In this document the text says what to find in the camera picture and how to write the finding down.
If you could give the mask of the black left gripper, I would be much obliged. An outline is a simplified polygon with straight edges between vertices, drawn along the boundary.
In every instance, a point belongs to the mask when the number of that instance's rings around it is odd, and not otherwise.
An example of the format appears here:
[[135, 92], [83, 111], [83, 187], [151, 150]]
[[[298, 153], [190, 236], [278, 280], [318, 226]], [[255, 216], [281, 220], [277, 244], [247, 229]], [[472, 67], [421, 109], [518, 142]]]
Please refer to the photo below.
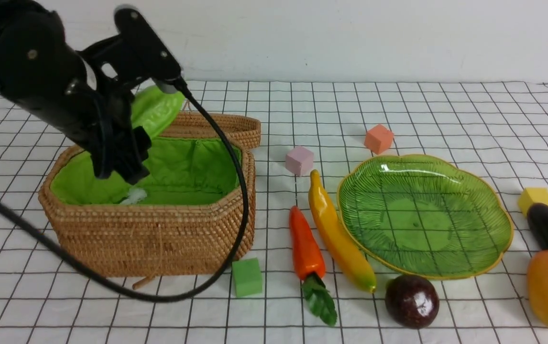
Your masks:
[[108, 88], [100, 92], [74, 79], [66, 95], [88, 98], [95, 108], [93, 119], [86, 122], [88, 141], [82, 146], [91, 155], [95, 178], [108, 179], [116, 173], [136, 185], [149, 176], [144, 161], [152, 144], [144, 128], [132, 126], [132, 91]]

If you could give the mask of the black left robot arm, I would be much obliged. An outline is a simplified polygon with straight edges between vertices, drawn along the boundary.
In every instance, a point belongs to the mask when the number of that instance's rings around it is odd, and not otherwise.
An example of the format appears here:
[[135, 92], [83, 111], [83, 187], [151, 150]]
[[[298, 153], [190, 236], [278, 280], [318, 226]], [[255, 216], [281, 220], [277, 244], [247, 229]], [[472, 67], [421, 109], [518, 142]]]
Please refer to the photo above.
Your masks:
[[146, 77], [119, 36], [77, 51], [55, 11], [0, 0], [0, 95], [88, 151], [96, 178], [149, 175], [149, 135], [131, 122], [132, 89]]

